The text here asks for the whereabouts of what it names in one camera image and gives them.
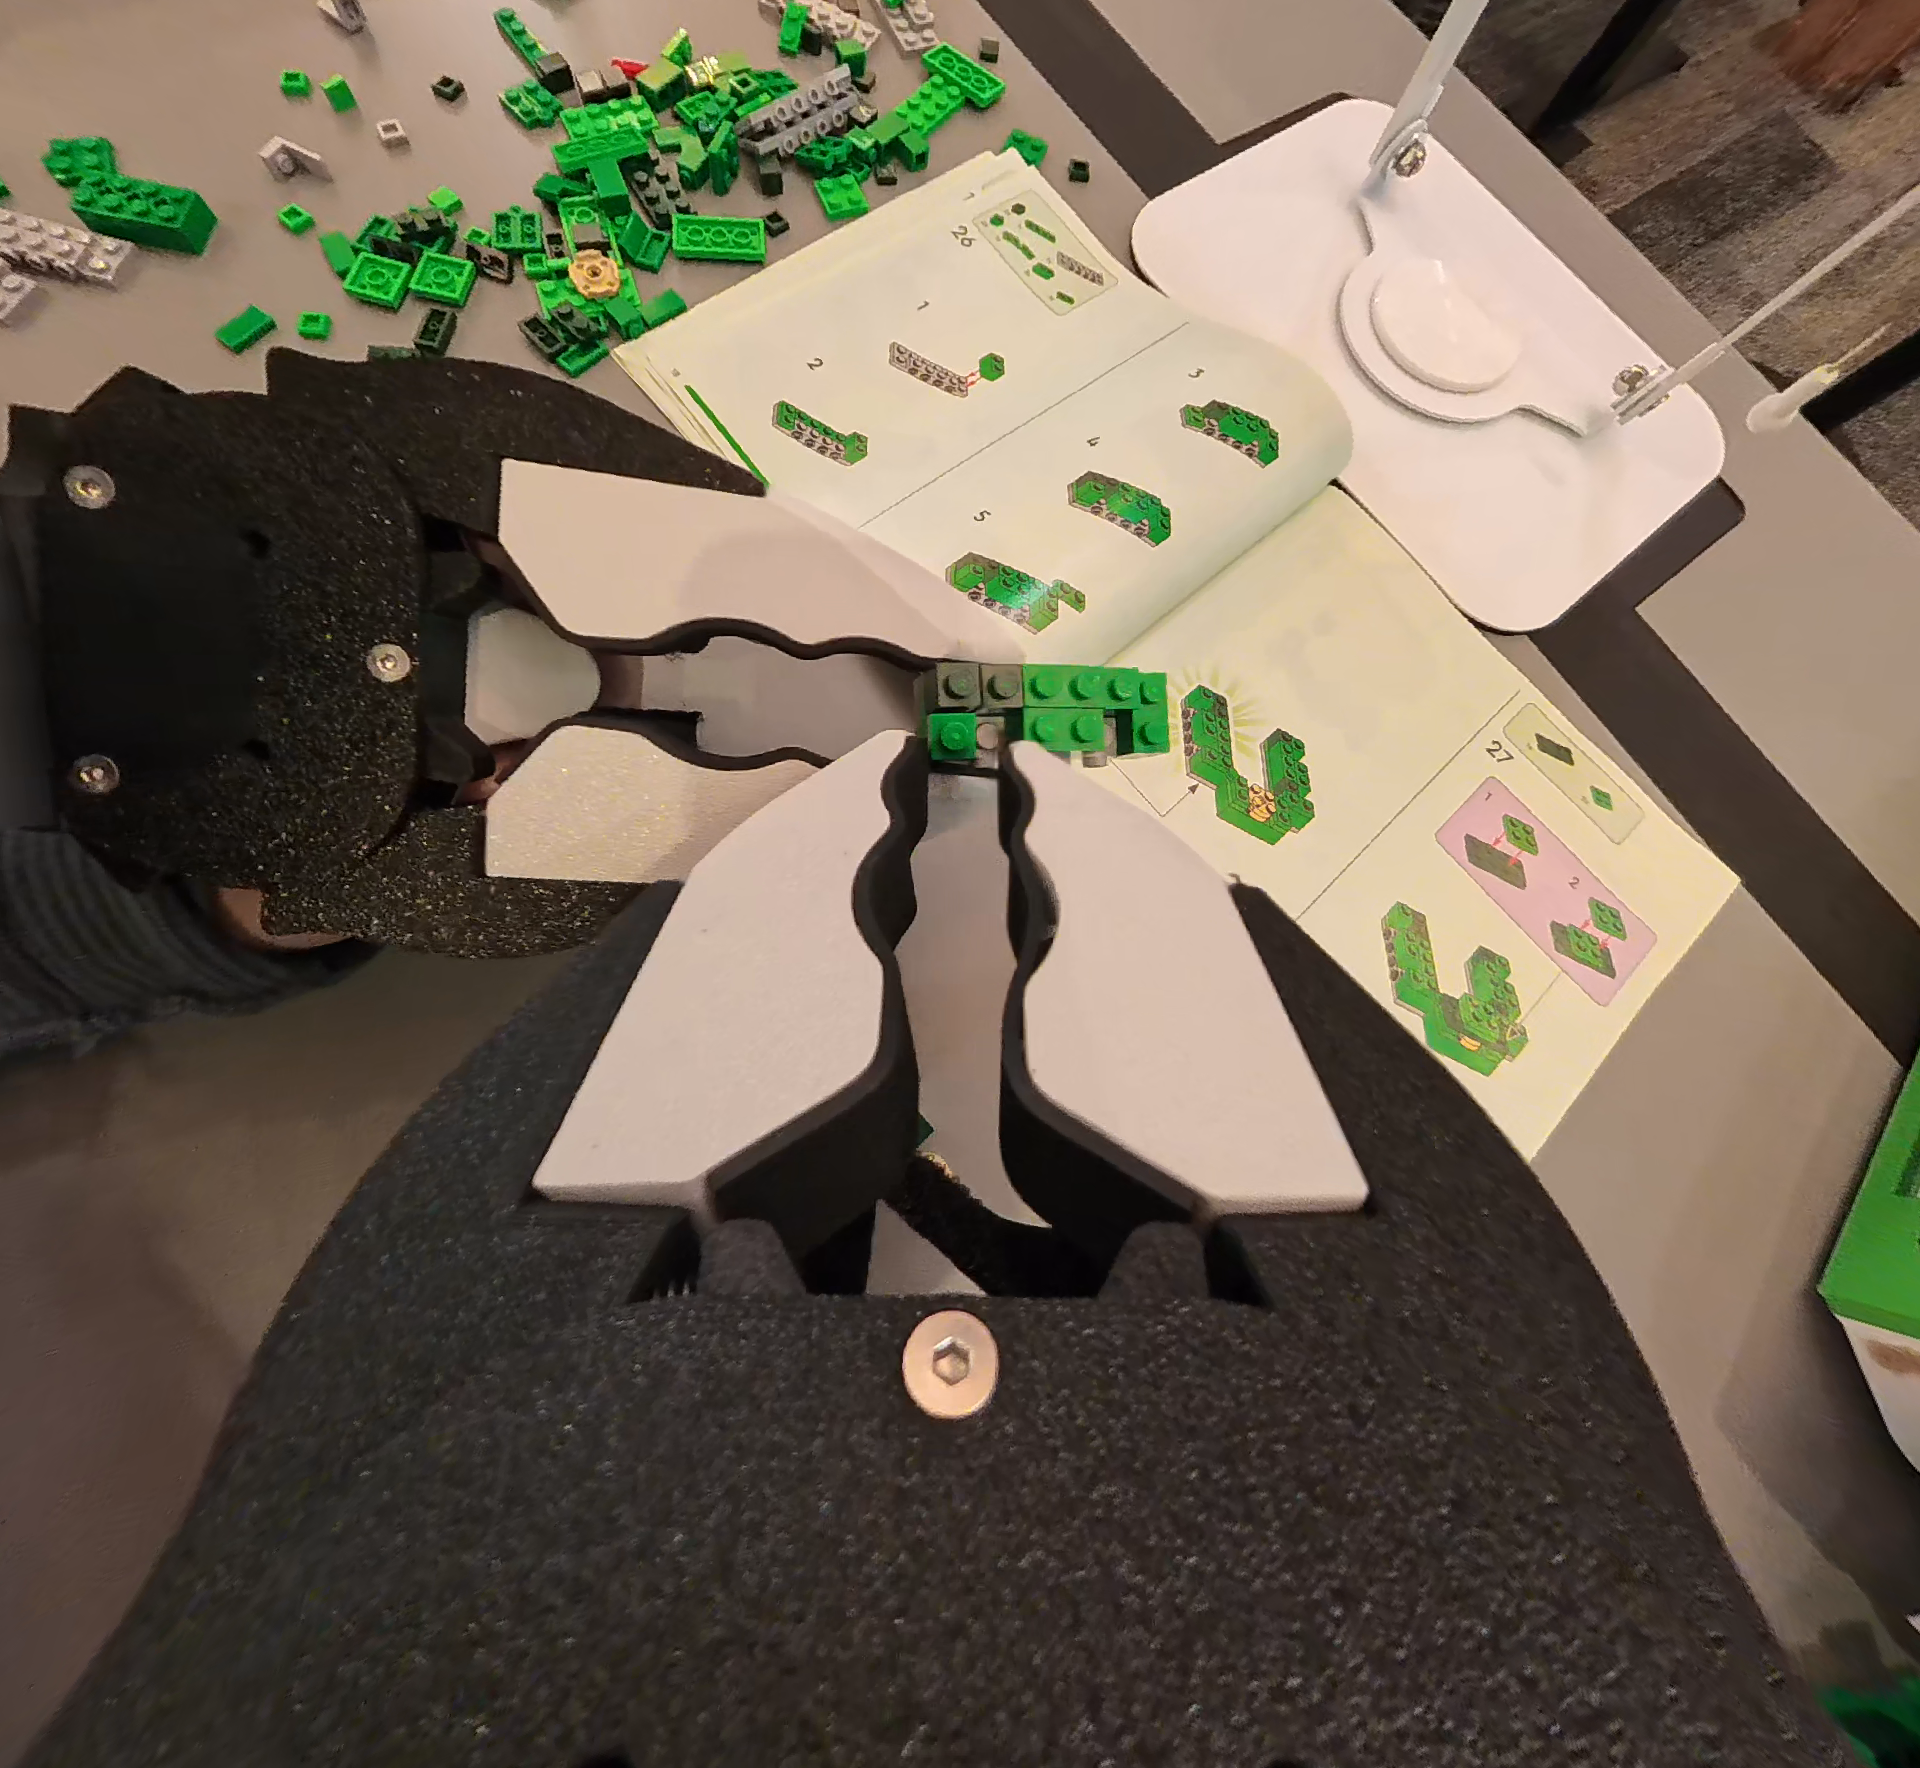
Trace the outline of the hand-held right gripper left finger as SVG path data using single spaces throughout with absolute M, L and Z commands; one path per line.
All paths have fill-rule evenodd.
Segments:
M 878 1203 L 923 1141 L 899 973 L 924 748 L 885 729 L 773 799 L 657 915 L 531 1176 L 535 1225 L 765 1222 L 815 1292 L 872 1292 Z

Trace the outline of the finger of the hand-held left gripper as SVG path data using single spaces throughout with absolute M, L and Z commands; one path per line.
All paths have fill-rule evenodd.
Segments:
M 588 648 L 671 653 L 741 637 L 913 671 L 1029 657 L 1007 618 L 792 499 L 506 459 L 497 539 L 539 614 Z
M 741 757 L 662 729 L 571 722 L 484 805 L 492 881 L 845 885 L 872 849 L 872 746 Z

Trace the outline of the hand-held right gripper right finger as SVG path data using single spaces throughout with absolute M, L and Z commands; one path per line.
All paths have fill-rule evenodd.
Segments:
M 998 793 L 1006 1177 L 1095 1283 L 1172 1230 L 1208 1295 L 1267 1295 L 1240 1222 L 1354 1214 L 1369 1184 L 1234 886 L 1059 753 L 1007 750 Z

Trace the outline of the green and grey brick assembly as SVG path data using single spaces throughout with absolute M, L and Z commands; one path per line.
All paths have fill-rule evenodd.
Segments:
M 940 661 L 916 683 L 924 717 L 973 710 L 979 717 L 982 774 L 1010 748 L 1034 746 L 1083 763 L 1160 756 L 1171 750 L 1166 676 L 1122 666 L 1059 663 Z

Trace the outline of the person's left forearm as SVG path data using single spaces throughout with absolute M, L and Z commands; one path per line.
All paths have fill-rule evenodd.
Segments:
M 1 1060 L 82 1055 L 178 1017 L 246 1015 L 330 988 L 376 949 L 275 935 L 260 895 L 119 882 L 62 831 L 1 835 Z

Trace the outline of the grey desk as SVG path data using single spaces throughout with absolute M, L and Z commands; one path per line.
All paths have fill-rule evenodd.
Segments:
M 418 0 L 455 25 L 455 4 Z M 1413 50 L 1384 0 L 1092 0 L 1212 139 L 1337 85 L 1387 94 Z M 65 291 L 6 331 L 4 389 L 65 406 L 121 360 L 256 386 L 234 307 L 292 307 L 276 226 L 243 221 L 253 144 L 155 94 L 182 63 L 210 113 L 275 99 L 324 28 L 311 0 L 4 0 L 4 178 L 44 139 L 108 133 L 204 190 L 210 256 L 121 295 Z M 1715 386 L 1740 523 L 1630 620 L 1910 909 L 1915 529 L 1822 436 L 1747 439 Z M 327 995 L 170 1020 L 4 1076 L 4 1753 L 76 1685 L 153 1568 L 278 1300 L 431 1080 L 546 961 L 383 961 Z M 1913 1058 L 1915 997 L 1863 1019 L 1747 893 L 1693 946 L 1537 1157 L 1668 1398 L 1698 1487 L 1789 1660 L 1820 1680 L 1911 1635 L 1915 1476 L 1815 1275 Z

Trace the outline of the pile of loose green bricks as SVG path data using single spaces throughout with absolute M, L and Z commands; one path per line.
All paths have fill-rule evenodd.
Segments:
M 446 359 L 476 298 L 506 293 L 533 359 L 568 380 L 684 311 L 679 276 L 752 273 L 799 221 L 838 230 L 914 191 L 940 148 L 978 142 L 1026 167 L 1048 142 L 995 130 L 1010 46 L 964 33 L 931 0 L 753 0 L 753 46 L 675 26 L 596 68 L 531 8 L 492 8 L 515 76 L 503 116 L 541 148 L 528 191 L 494 206 L 438 183 L 419 199 L 327 225 L 310 199 L 276 221 L 313 243 L 334 303 L 295 319 L 302 353 L 370 363 Z

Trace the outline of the light grey studded plate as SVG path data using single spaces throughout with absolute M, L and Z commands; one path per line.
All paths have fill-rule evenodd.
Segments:
M 25 276 L 116 289 L 135 245 L 98 237 L 79 225 L 0 211 L 1 265 Z

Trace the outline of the large green brick chunk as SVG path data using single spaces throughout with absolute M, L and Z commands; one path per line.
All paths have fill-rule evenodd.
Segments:
M 54 139 L 42 167 L 95 234 L 198 256 L 220 225 L 195 190 L 123 172 L 106 139 Z

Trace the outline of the brick instruction booklet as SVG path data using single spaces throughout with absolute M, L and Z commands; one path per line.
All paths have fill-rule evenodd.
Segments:
M 1029 661 L 1168 678 L 1110 784 L 1258 886 L 1543 1156 L 1733 871 L 1337 477 L 1307 360 L 1209 325 L 1004 151 L 617 363 L 691 441 L 899 555 Z

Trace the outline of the green and white cardboard box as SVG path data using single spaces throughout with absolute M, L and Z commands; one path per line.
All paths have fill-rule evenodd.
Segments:
M 1899 1450 L 1917 1464 L 1917 1066 L 1890 1108 L 1819 1292 Z

